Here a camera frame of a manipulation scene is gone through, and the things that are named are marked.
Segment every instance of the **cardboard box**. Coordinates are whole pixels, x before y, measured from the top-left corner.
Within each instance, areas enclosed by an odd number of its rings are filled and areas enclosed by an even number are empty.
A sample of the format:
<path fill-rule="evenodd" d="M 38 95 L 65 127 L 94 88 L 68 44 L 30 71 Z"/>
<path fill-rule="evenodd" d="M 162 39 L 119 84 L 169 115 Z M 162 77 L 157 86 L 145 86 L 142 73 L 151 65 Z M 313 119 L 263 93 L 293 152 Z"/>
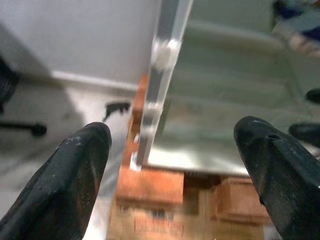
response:
<path fill-rule="evenodd" d="M 139 147 L 139 143 L 133 142 L 129 139 L 125 141 L 124 152 L 122 157 L 122 167 L 129 167 L 131 161 L 131 155 L 133 152 L 137 152 Z"/>
<path fill-rule="evenodd" d="M 112 204 L 107 240 L 264 240 L 261 225 L 211 218 L 212 191 L 186 188 L 172 211 Z"/>
<path fill-rule="evenodd" d="M 186 189 L 172 211 L 112 205 L 107 240 L 212 240 L 210 191 Z"/>
<path fill-rule="evenodd" d="M 260 203 L 255 186 L 249 178 L 230 177 L 213 189 L 212 218 L 247 223 L 269 224 L 271 219 Z"/>
<path fill-rule="evenodd" d="M 116 201 L 123 205 L 172 209 L 183 203 L 184 174 L 156 169 L 134 171 L 121 166 Z"/>
<path fill-rule="evenodd" d="M 133 101 L 133 107 L 132 107 L 132 116 L 135 119 L 141 119 L 143 114 L 143 109 L 145 105 L 145 95 L 148 88 L 148 80 L 149 77 L 147 74 L 144 74 L 139 82 L 138 89 L 135 94 L 135 98 Z"/>

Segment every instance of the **tiled floor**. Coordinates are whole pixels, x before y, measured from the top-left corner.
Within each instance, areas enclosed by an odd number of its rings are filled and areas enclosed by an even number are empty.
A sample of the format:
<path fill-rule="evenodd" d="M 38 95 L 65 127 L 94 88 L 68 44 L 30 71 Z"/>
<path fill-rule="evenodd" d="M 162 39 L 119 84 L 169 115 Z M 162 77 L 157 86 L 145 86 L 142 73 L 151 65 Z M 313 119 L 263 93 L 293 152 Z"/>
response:
<path fill-rule="evenodd" d="M 43 123 L 48 131 L 45 137 L 34 138 L 28 131 L 0 129 L 0 218 L 64 138 L 88 123 L 102 121 L 106 103 L 131 100 L 132 94 L 107 89 L 21 82 L 4 106 L 1 120 Z M 99 195 L 106 203 L 116 187 L 129 117 L 129 112 L 117 112 L 105 122 L 112 147 Z"/>

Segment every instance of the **blurry object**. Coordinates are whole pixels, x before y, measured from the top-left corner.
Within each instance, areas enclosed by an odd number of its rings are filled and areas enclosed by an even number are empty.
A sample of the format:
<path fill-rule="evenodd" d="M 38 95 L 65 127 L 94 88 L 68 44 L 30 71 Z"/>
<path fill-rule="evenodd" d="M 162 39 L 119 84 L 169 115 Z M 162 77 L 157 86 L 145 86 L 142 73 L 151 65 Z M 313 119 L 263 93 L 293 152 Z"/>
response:
<path fill-rule="evenodd" d="M 268 224 L 271 219 L 261 205 L 251 179 L 228 177 L 214 188 L 213 218 L 246 224 Z"/>
<path fill-rule="evenodd" d="M 317 0 L 276 0 L 273 33 L 295 51 L 320 58 L 320 8 Z"/>
<path fill-rule="evenodd" d="M 6 64 L 0 56 L 0 113 L 4 113 L 4 103 L 14 94 L 21 77 Z M 42 137 L 47 133 L 47 127 L 43 124 L 28 124 L 22 122 L 0 121 L 0 129 L 30 130 L 34 137 Z"/>
<path fill-rule="evenodd" d="M 143 74 L 141 76 L 138 89 L 133 100 L 131 118 L 128 123 L 128 134 L 122 158 L 122 166 L 126 166 L 128 168 L 131 164 L 132 153 L 137 152 L 139 148 L 139 142 L 135 142 L 135 138 L 136 136 L 139 136 L 140 140 L 140 127 L 144 110 L 144 100 L 147 86 L 148 75 Z"/>
<path fill-rule="evenodd" d="M 65 139 L 0 221 L 0 239 L 81 240 L 111 144 L 110 130 L 101 122 Z"/>
<path fill-rule="evenodd" d="M 184 174 L 158 169 L 131 170 L 121 166 L 116 201 L 129 206 L 174 209 L 183 203 Z"/>
<path fill-rule="evenodd" d="M 193 0 L 161 1 L 145 91 L 137 163 L 144 165 L 155 139 Z"/>
<path fill-rule="evenodd" d="M 0 56 L 0 112 L 4 112 L 3 104 L 14 94 L 16 86 L 20 80 L 17 75 Z"/>
<path fill-rule="evenodd" d="M 292 124 L 289 134 L 300 141 L 309 143 L 320 148 L 320 124 L 312 122 L 302 122 Z"/>
<path fill-rule="evenodd" d="M 312 103 L 320 104 L 320 89 L 319 88 L 311 89 L 306 93 L 305 98 Z"/>
<path fill-rule="evenodd" d="M 301 99 L 313 76 L 301 79 L 316 71 L 300 70 L 296 54 L 271 35 L 273 2 L 197 0 L 189 19 L 170 9 L 186 29 L 173 72 L 150 66 L 138 164 L 247 177 L 233 138 L 239 119 L 259 116 L 286 131 L 314 117 Z"/>
<path fill-rule="evenodd" d="M 106 240 L 110 202 L 97 197 L 82 240 Z"/>
<path fill-rule="evenodd" d="M 261 204 L 284 240 L 320 236 L 320 164 L 295 138 L 252 116 L 234 127 Z"/>
<path fill-rule="evenodd" d="M 114 200 L 107 240 L 213 240 L 210 195 L 209 189 L 186 188 L 183 204 L 168 211 L 153 204 L 127 206 Z"/>
<path fill-rule="evenodd" d="M 130 102 L 112 102 L 107 103 L 105 105 L 105 117 L 103 118 L 103 122 L 107 120 L 110 115 L 116 111 L 120 111 L 121 114 L 123 114 L 124 111 L 129 111 L 130 108 Z"/>
<path fill-rule="evenodd" d="M 215 221 L 213 238 L 208 240 L 277 240 L 264 239 L 263 227 L 230 221 Z"/>
<path fill-rule="evenodd" d="M 30 130 L 32 136 L 42 137 L 47 133 L 47 127 L 42 124 L 24 124 L 24 123 L 13 123 L 13 122 L 0 122 L 0 129 L 21 129 Z"/>
<path fill-rule="evenodd" d="M 264 225 L 263 235 L 264 240 L 282 240 L 281 236 L 273 225 Z"/>

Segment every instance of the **black object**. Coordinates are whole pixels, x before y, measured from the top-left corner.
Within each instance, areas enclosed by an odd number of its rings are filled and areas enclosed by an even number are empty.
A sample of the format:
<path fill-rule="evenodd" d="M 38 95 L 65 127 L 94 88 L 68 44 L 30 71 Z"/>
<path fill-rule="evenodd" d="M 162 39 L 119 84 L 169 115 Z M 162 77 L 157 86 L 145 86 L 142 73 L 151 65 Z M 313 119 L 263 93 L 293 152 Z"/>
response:
<path fill-rule="evenodd" d="M 110 130 L 101 122 L 65 139 L 0 221 L 0 239 L 81 240 L 111 144 Z"/>
<path fill-rule="evenodd" d="M 0 114 L 4 113 L 4 103 L 14 94 L 20 76 L 11 70 L 0 56 Z M 47 133 L 47 127 L 42 124 L 28 124 L 23 122 L 0 121 L 0 128 L 31 130 L 34 137 L 42 137 Z"/>
<path fill-rule="evenodd" d="M 305 98 L 312 103 L 320 104 L 320 88 L 314 88 L 308 91 Z"/>
<path fill-rule="evenodd" d="M 289 128 L 289 134 L 300 141 L 307 142 L 320 148 L 320 124 L 319 123 L 295 123 Z"/>
<path fill-rule="evenodd" d="M 107 120 L 110 115 L 116 111 L 120 111 L 121 114 L 124 113 L 124 110 L 127 112 L 130 108 L 130 102 L 112 102 L 105 105 L 105 117 L 103 122 Z"/>
<path fill-rule="evenodd" d="M 320 162 L 294 137 L 248 116 L 234 127 L 240 156 L 284 240 L 320 239 Z"/>
<path fill-rule="evenodd" d="M 290 19 L 301 15 L 303 12 L 299 9 L 286 6 L 283 0 L 276 0 L 272 4 L 273 12 L 276 16 L 281 16 L 284 19 Z"/>
<path fill-rule="evenodd" d="M 47 127 L 42 124 L 24 124 L 24 123 L 13 123 L 13 122 L 0 122 L 0 129 L 22 129 L 30 130 L 32 136 L 42 137 L 47 133 Z"/>

